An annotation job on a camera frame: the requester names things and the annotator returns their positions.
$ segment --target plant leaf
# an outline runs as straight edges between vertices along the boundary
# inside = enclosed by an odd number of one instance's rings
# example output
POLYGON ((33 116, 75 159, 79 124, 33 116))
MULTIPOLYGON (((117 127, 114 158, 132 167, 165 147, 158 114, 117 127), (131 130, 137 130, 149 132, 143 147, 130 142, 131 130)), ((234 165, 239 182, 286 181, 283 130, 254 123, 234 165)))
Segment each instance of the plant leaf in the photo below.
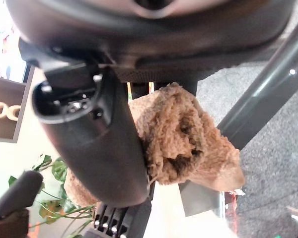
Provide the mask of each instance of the plant leaf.
POLYGON ((66 191, 64 189, 64 184, 61 184, 59 194, 58 196, 62 199, 64 199, 61 203, 63 210, 68 213, 76 209, 77 207, 71 202, 71 200, 68 198, 66 191))
POLYGON ((65 182, 68 166, 61 158, 54 161, 52 165, 52 174, 58 181, 65 182))
POLYGON ((61 186, 60 186, 58 197, 62 198, 62 199, 68 199, 68 195, 66 194, 66 191, 64 189, 64 184, 61 184, 61 186))
POLYGON ((41 206, 39 210, 39 214, 42 218, 46 219, 47 224, 51 224, 57 220, 55 218, 52 218, 56 216, 54 213, 58 213, 59 215, 64 214, 60 200, 45 201, 45 202, 42 202, 41 204, 43 206, 41 206))
POLYGON ((32 170, 39 171, 41 168, 48 166, 52 162, 52 158, 49 155, 41 155, 37 163, 32 166, 32 170))
POLYGON ((17 180, 17 178, 10 176, 8 183, 9 183, 9 187, 11 187, 11 185, 17 180))
POLYGON ((77 207, 70 200, 66 200, 65 203, 62 206, 63 206, 63 210, 66 213, 74 211, 75 209, 77 209, 77 207))

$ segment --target gray carpet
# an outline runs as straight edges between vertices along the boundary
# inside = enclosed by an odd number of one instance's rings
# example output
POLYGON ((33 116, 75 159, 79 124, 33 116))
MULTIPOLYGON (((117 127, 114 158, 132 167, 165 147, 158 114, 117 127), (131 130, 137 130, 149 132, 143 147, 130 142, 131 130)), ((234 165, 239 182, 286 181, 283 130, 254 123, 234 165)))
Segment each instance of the gray carpet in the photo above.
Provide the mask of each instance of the gray carpet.
MULTIPOLYGON (((297 21, 298 3, 284 35, 297 21)), ((223 69, 199 82, 197 98, 216 124, 264 65, 223 69)), ((298 92, 242 150, 241 165, 247 181, 246 195, 238 199, 239 237, 298 237, 298 222, 286 209, 298 208, 298 92)))

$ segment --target white dot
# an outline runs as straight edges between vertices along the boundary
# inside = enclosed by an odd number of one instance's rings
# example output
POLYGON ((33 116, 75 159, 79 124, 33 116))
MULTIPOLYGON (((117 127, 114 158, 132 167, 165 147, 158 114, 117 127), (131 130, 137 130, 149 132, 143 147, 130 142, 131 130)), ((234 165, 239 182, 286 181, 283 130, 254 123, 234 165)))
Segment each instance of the white dot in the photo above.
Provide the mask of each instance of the white dot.
POLYGON ((294 69, 289 70, 289 74, 290 75, 295 75, 296 74, 296 70, 294 70, 294 69))
POLYGON ((112 227, 111 228, 111 231, 113 232, 113 233, 116 233, 118 230, 117 230, 117 227, 112 227))
POLYGON ((80 109, 81 104, 78 103, 78 102, 75 102, 75 103, 73 103, 73 107, 74 107, 75 109, 80 109))
POLYGON ((50 85, 44 85, 41 88, 42 92, 50 93, 52 91, 52 87, 50 85))
POLYGON ((97 74, 93 76, 94 82, 99 82, 100 80, 102 80, 102 78, 103 78, 102 74, 97 74))

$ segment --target black plastic housing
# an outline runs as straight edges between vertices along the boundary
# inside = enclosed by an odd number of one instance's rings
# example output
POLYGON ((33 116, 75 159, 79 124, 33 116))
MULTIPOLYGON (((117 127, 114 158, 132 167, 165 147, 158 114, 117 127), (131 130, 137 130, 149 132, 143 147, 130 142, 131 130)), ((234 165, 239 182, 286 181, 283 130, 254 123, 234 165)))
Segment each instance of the black plastic housing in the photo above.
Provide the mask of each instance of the black plastic housing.
POLYGON ((106 68, 100 87, 84 102, 85 108, 74 113, 46 96, 43 85, 34 90, 34 111, 78 179, 105 204, 128 207, 144 202, 149 194, 147 168, 126 85, 106 68))
POLYGON ((96 7, 99 1, 6 2, 28 42, 64 55, 94 52, 122 82, 134 83, 202 80, 207 70, 249 60, 282 33, 295 3, 229 0, 191 14, 146 19, 96 7))
POLYGON ((0 199, 0 219, 32 206, 43 177, 38 172, 26 171, 0 199))

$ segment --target brown fuzzy cloth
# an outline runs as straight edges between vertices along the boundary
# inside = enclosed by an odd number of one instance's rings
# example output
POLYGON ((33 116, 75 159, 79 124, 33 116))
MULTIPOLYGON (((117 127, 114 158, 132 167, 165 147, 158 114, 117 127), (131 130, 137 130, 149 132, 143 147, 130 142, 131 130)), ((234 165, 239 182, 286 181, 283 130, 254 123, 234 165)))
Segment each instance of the brown fuzzy cloth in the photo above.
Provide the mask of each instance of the brown fuzzy cloth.
POLYGON ((221 136, 196 98, 177 83, 129 103, 152 180, 186 180, 218 191, 244 184, 239 150, 221 136))
POLYGON ((68 169, 64 183, 64 189, 69 199, 76 205, 86 207, 94 205, 98 200, 84 187, 84 185, 73 174, 72 170, 68 169))

